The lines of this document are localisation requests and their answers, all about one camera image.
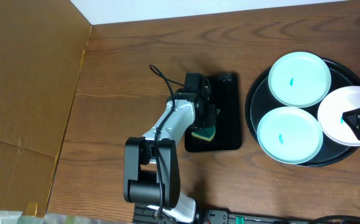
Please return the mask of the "green yellow sponge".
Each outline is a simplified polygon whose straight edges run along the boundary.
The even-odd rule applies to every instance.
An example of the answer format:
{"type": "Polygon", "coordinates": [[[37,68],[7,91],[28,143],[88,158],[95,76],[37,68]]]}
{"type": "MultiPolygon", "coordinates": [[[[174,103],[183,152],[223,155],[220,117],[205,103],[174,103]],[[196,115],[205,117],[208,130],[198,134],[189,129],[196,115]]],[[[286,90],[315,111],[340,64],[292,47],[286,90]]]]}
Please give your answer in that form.
{"type": "Polygon", "coordinates": [[[204,141],[212,141],[216,134],[219,112],[213,105],[201,116],[197,116],[191,127],[191,135],[204,141]]]}

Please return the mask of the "white plate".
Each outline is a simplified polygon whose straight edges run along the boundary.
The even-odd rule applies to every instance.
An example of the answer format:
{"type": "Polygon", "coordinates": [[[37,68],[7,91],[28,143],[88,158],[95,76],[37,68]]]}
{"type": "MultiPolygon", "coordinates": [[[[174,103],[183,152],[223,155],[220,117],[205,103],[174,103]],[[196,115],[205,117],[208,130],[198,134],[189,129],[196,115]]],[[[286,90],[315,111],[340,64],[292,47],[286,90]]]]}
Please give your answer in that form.
{"type": "Polygon", "coordinates": [[[345,146],[360,146],[360,140],[342,119],[344,112],[360,108],[360,86],[346,86],[329,93],[318,108],[318,122],[333,141],[345,146]]]}

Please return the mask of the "mint green plate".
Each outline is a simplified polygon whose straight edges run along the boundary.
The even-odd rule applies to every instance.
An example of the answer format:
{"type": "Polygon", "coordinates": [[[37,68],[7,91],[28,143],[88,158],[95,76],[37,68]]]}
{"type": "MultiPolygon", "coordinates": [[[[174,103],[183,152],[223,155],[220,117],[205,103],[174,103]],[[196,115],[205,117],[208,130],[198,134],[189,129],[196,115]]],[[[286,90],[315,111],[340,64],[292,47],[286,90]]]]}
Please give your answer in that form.
{"type": "Polygon", "coordinates": [[[331,72],[319,56],[292,52],[273,64],[267,81],[270,92],[279,102],[306,108],[319,103],[327,95],[331,72]]]}
{"type": "Polygon", "coordinates": [[[300,108],[283,106],[265,114],[257,126],[263,151],[284,164],[314,158],[323,145],[323,131],[315,117],[300,108]]]}

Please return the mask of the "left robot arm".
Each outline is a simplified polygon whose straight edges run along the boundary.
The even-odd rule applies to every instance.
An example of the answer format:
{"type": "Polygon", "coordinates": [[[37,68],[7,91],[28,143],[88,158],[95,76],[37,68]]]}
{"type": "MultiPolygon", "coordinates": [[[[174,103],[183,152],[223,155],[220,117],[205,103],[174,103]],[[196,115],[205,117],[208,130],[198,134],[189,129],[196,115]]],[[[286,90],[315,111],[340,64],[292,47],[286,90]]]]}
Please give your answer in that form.
{"type": "Polygon", "coordinates": [[[176,222],[193,223],[197,205],[180,190],[177,146],[188,130],[216,124],[211,89],[181,88],[170,94],[165,111],[143,136],[130,137],[124,146],[123,194],[127,202],[154,210],[176,222]]]}

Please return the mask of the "black rectangular water tray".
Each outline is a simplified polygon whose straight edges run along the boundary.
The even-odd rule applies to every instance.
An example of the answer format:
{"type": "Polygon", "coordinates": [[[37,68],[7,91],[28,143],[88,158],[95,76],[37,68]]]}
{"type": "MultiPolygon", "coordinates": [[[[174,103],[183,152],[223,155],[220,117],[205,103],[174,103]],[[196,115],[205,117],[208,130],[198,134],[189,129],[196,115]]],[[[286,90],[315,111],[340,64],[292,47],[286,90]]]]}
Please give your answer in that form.
{"type": "Polygon", "coordinates": [[[188,152],[230,151],[242,145],[241,110],[239,105],[238,75],[221,73],[207,78],[211,84],[210,102],[220,110],[216,134],[212,141],[194,138],[185,133],[188,152]]]}

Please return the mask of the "brown cardboard panel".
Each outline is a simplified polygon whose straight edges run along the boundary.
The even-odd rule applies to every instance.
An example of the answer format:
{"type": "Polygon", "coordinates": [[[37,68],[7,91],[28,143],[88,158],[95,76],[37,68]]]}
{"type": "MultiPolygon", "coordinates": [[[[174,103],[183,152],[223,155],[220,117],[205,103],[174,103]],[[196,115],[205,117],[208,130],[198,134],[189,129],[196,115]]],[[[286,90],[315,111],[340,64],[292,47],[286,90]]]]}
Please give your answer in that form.
{"type": "Polygon", "coordinates": [[[70,1],[0,0],[0,210],[45,215],[90,33],[70,1]]]}

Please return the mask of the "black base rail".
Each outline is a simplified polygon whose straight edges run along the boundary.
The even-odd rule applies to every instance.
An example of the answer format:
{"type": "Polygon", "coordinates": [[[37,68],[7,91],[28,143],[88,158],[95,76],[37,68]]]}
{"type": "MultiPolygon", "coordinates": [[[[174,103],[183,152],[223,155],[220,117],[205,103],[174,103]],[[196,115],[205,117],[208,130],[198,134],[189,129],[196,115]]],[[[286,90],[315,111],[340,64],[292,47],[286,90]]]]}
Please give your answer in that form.
{"type": "Polygon", "coordinates": [[[135,205],[132,218],[133,223],[153,223],[153,224],[312,224],[312,223],[357,223],[360,224],[360,217],[348,215],[331,215],[317,218],[315,220],[303,220],[294,218],[278,218],[267,216],[254,216],[242,213],[228,213],[226,210],[196,210],[196,215],[192,222],[180,221],[174,217],[162,214],[159,219],[154,218],[155,210],[147,208],[145,205],[135,205]]]}

